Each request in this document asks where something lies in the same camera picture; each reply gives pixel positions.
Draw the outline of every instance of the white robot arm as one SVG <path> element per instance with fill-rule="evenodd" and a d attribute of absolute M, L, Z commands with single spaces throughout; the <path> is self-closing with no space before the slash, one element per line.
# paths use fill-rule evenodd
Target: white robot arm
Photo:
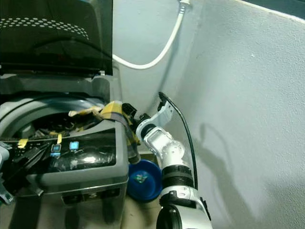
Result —
<path fill-rule="evenodd" d="M 170 102 L 163 102 L 160 111 L 142 121 L 136 130 L 137 137 L 161 162 L 162 209 L 157 229 L 212 229 L 207 204 L 194 188 L 183 144 L 160 127 L 170 121 L 173 110 L 177 109 Z"/>

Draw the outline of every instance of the top-loading washing machine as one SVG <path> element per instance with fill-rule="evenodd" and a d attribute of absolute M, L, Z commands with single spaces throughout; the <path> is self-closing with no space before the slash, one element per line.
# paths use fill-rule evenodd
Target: top-loading washing machine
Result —
<path fill-rule="evenodd" d="M 0 16 L 0 141 L 14 152 L 6 165 L 35 150 L 47 156 L 28 171 L 16 204 L 1 206 L 0 228 L 120 228 L 124 127 L 68 116 L 122 100 L 112 0 L 1 0 Z"/>

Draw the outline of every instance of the washing machine lid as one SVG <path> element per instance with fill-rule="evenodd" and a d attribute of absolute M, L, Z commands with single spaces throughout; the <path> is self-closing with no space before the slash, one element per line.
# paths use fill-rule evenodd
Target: washing machine lid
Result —
<path fill-rule="evenodd" d="M 1 74 L 112 75 L 112 0 L 1 0 Z"/>

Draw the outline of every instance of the blue bowl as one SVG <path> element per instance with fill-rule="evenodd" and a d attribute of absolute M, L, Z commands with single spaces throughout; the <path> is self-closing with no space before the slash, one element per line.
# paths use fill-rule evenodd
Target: blue bowl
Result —
<path fill-rule="evenodd" d="M 142 159 L 136 165 L 129 165 L 127 193 L 140 202 L 156 199 L 162 191 L 162 174 L 153 162 Z"/>

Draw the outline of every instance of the white hose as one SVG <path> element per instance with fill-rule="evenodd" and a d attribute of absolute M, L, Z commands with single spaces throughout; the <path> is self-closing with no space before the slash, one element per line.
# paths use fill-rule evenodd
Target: white hose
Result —
<path fill-rule="evenodd" d="M 134 63 L 130 63 L 130 62 L 126 61 L 126 60 L 123 60 L 122 58 L 118 57 L 115 54 L 112 55 L 112 58 L 115 61 L 117 61 L 118 63 L 120 63 L 120 64 L 122 64 L 122 65 L 124 65 L 126 67 L 129 67 L 129 68 L 132 68 L 132 69 L 137 69 L 137 70 L 144 70 L 144 69 L 148 69 L 148 68 L 151 68 L 151 67 L 155 66 L 165 56 L 165 54 L 170 49 L 173 41 L 175 40 L 177 32 L 179 31 L 179 28 L 181 26 L 181 22 L 182 22 L 182 19 L 183 19 L 183 16 L 184 16 L 184 12 L 185 12 L 185 6 L 182 5 L 180 7 L 179 14 L 178 14 L 178 17 L 177 17 L 177 21 L 176 21 L 176 24 L 175 24 L 175 26 L 173 28 L 172 34 L 171 34 L 170 38 L 168 39 L 164 49 L 157 56 L 157 58 L 155 58 L 150 63 L 143 64 L 143 65 L 137 65 L 137 64 L 134 64 Z"/>

